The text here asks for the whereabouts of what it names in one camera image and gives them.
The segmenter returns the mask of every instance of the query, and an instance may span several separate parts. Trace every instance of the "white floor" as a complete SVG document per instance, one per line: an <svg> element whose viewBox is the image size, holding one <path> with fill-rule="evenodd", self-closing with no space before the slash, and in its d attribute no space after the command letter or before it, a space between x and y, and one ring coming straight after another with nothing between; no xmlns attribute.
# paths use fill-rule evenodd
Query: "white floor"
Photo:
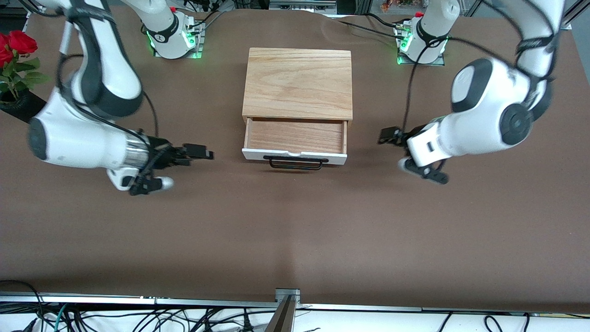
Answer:
<svg viewBox="0 0 590 332"><path fill-rule="evenodd" d="M249 310L251 324L257 327L257 331L262 330L267 324L272 314L254 314L257 311ZM150 311L102 311L99 313L86 313L84 316L92 314L101 315L121 315L127 313L149 313ZM187 310L186 313L190 319L198 320L205 310ZM241 314L242 309L229 309L221 311L211 320L220 320L232 315ZM305 311L300 310L296 313L293 332L437 332L444 321L446 314L430 313L367 313L367 312L350 312L350 311ZM471 314L454 314L450 317L443 332L485 332L484 326L485 315ZM131 332L137 323L143 319L144 315L135 315L122 318L102 318L94 317L85 320L91 327L99 332ZM525 317L515 316L494 316L501 325L504 332L521 332L525 324ZM34 314L10 314L0 315L0 332L12 332L24 329L32 319ZM223 324L215 326L214 332L235 332L240 331L239 323L243 322L242 318L235 319L237 324ZM157 320L152 321L143 332L154 331ZM37 321L33 332L40 331L40 322ZM45 331L53 331L47 324ZM182 332L189 331L186 322L183 324L166 322L162 326L162 332ZM588 332L590 331L590 319L582 318L550 318L550 317L531 317L528 332Z"/></svg>

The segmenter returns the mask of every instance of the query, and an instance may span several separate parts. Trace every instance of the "brown tablecloth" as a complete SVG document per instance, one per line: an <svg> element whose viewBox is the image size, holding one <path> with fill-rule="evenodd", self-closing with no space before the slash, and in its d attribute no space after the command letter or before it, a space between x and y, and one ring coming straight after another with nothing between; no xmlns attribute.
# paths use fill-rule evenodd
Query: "brown tablecloth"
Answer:
<svg viewBox="0 0 590 332"><path fill-rule="evenodd" d="M376 144L401 124L411 69L397 65L390 38L308 12L239 10L211 25L203 58L164 60L149 54L131 9L114 15L160 134L207 145L216 159L160 171L173 190L130 197L103 169L36 159L27 126L0 113L1 278L91 294L272 301L276 287L299 287L305 303L590 310L590 89L570 32L553 105L531 136L451 159L441 186L400 171L403 151ZM28 26L46 73L62 29L41 17ZM462 18L452 32L506 57L517 42L496 19ZM250 47L352 51L344 166L289 172L244 159ZM449 43L446 66L420 67L409 127L449 113L454 75L481 56ZM149 108L120 124L150 132Z"/></svg>

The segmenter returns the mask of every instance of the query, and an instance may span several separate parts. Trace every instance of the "flower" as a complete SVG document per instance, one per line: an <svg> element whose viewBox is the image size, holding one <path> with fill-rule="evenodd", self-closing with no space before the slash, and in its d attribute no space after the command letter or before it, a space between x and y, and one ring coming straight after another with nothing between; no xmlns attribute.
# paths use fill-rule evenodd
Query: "flower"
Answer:
<svg viewBox="0 0 590 332"><path fill-rule="evenodd" d="M8 36L0 32L0 48L6 48L8 45Z"/></svg>
<svg viewBox="0 0 590 332"><path fill-rule="evenodd" d="M12 53L12 51L7 50L5 46L2 46L2 48L0 48L0 72L2 71L2 68L6 63L12 61L13 57L14 54Z"/></svg>
<svg viewBox="0 0 590 332"><path fill-rule="evenodd" d="M8 45L18 54L33 53L37 50L37 42L20 30L8 34Z"/></svg>

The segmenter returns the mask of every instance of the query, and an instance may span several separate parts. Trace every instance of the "black metal handle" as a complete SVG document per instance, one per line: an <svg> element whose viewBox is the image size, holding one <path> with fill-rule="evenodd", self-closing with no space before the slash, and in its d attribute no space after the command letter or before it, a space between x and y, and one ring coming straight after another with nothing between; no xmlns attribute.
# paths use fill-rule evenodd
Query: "black metal handle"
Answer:
<svg viewBox="0 0 590 332"><path fill-rule="evenodd" d="M281 168L284 170L317 171L322 169L322 165L325 162L328 162L328 159L325 158L281 157L276 155L265 155L263 158L268 160L270 167ZM276 164L275 162L277 161L288 162L289 164Z"/></svg>

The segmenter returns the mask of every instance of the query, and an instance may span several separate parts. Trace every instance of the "black strap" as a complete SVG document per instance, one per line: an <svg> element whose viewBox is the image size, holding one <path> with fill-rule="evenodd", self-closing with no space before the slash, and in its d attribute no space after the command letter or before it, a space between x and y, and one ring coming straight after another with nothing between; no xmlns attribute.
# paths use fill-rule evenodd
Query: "black strap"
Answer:
<svg viewBox="0 0 590 332"><path fill-rule="evenodd" d="M179 20L178 20L178 16L176 15L172 15L174 17L174 21L172 22L172 24L162 30L162 31L154 31L154 30L150 30L146 27L147 32L149 33L150 36L152 36L152 38L154 38L157 42L159 43L166 43L168 42L168 38L170 38L170 36L174 35L174 33L176 33L176 30L178 30L178 24L179 24Z"/></svg>
<svg viewBox="0 0 590 332"><path fill-rule="evenodd" d="M551 35L549 37L539 37L521 40L520 43L518 43L518 46L516 47L516 54L522 53L526 50L531 50L533 48L546 47L550 45L554 41L554 39L555 36Z"/></svg>
<svg viewBox="0 0 590 332"><path fill-rule="evenodd" d="M114 23L113 14L111 14L111 12L88 5L72 6L64 11L64 15L70 22L78 21L83 17L89 17Z"/></svg>
<svg viewBox="0 0 590 332"><path fill-rule="evenodd" d="M539 85L539 82L541 82L541 79L536 76L529 76L529 80L529 91L526 94L525 100L522 102L522 105L526 107L526 109L532 108L533 103L539 95L537 92L537 85Z"/></svg>
<svg viewBox="0 0 590 332"><path fill-rule="evenodd" d="M428 32L424 31L424 28L422 28L422 19L420 19L418 21L418 24L416 25L416 31L418 32L418 36L420 36L420 38L422 40L424 40L424 42L426 43L426 45L428 45L429 47L438 47L438 45L440 44L440 42L444 41L445 39L447 39L448 37L448 33L446 35L442 35L439 37L433 36L431 34L429 34ZM438 44L437 45L430 45L430 42L435 40L438 40Z"/></svg>

